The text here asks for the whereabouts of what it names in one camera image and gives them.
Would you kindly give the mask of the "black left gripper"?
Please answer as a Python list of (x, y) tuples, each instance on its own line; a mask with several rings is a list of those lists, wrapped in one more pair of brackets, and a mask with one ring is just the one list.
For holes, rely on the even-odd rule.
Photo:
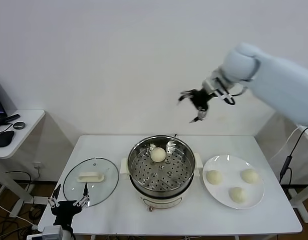
[(65, 200), (58, 202), (61, 184), (53, 191), (52, 196), (48, 198), (48, 204), (51, 207), (52, 214), (56, 217), (53, 225), (71, 225), (73, 217), (82, 211), (90, 201), (88, 185), (85, 183), (83, 196), (75, 200)]

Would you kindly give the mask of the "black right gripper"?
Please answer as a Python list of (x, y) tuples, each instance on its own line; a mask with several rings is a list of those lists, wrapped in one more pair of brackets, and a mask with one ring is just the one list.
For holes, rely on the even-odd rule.
[(211, 95), (208, 94), (203, 88), (201, 90), (191, 89), (180, 93), (178, 101), (183, 101), (184, 99), (190, 99), (195, 108), (198, 110), (197, 116), (191, 120), (190, 123), (203, 121), (207, 115), (208, 102), (211, 100)]

